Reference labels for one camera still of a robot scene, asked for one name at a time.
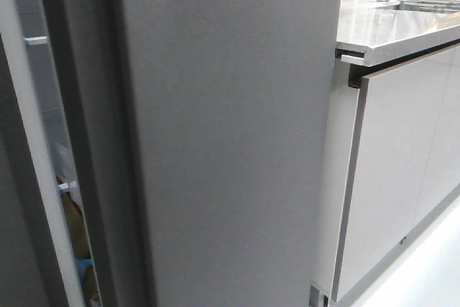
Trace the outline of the white cabinet door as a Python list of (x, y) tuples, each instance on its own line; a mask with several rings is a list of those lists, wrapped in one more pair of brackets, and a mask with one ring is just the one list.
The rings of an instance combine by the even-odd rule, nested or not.
[(459, 184), (459, 47), (361, 77), (351, 92), (330, 297), (343, 298)]

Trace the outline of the grey kitchen countertop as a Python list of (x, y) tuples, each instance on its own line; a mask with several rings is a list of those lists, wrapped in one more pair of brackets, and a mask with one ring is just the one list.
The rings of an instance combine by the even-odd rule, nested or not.
[(372, 67), (459, 41), (459, 12), (378, 9), (392, 1), (345, 1), (339, 12), (336, 55)]

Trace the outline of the brown cardboard box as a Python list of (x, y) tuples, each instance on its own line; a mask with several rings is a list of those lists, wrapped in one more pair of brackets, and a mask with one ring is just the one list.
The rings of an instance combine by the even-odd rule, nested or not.
[(69, 192), (60, 194), (86, 306), (102, 306), (83, 215)]

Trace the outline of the stainless steel sink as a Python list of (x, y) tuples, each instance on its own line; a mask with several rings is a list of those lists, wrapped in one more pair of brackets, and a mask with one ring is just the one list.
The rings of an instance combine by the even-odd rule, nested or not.
[(459, 12), (459, 0), (397, 0), (383, 3), (378, 9), (453, 14)]

